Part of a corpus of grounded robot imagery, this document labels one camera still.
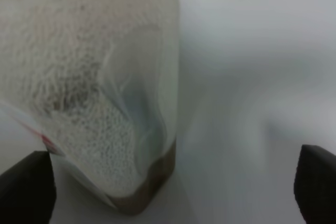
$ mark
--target brown sediment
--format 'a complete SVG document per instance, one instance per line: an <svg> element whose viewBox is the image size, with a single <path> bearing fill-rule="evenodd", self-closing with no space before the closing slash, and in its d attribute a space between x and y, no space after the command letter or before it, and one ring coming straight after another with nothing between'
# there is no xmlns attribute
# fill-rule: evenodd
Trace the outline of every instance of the brown sediment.
<svg viewBox="0 0 336 224"><path fill-rule="evenodd" d="M138 215L148 206L160 187L172 175L175 168L175 153L176 141L162 158L152 164L147 179L133 195L124 198L108 196L121 213Z"/></svg>

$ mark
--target white table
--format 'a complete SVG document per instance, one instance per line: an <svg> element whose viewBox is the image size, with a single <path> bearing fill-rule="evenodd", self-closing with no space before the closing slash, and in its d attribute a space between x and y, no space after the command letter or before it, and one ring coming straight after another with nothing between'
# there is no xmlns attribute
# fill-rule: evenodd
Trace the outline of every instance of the white table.
<svg viewBox="0 0 336 224"><path fill-rule="evenodd" d="M181 0L181 12L173 177L129 218L55 165L52 224L304 223L293 196L300 146L336 153L334 0ZM4 170L41 147L0 120Z"/></svg>

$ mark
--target clear plastic bag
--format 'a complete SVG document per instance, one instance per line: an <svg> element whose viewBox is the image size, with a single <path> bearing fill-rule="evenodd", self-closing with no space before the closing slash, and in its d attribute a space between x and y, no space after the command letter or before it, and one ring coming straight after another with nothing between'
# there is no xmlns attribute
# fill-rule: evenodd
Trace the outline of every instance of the clear plastic bag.
<svg viewBox="0 0 336 224"><path fill-rule="evenodd" d="M125 214L174 169L178 11L178 0L0 0L1 100Z"/></svg>

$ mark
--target white granules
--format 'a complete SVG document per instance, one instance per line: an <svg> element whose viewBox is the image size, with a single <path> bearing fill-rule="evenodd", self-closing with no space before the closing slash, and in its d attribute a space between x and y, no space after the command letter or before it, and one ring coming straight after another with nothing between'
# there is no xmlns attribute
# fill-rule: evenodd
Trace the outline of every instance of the white granules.
<svg viewBox="0 0 336 224"><path fill-rule="evenodd" d="M32 115L98 188L128 196L145 179L135 165L137 139L98 77L124 38L158 28L167 151L176 133L177 13L177 0L0 0L0 98Z"/></svg>

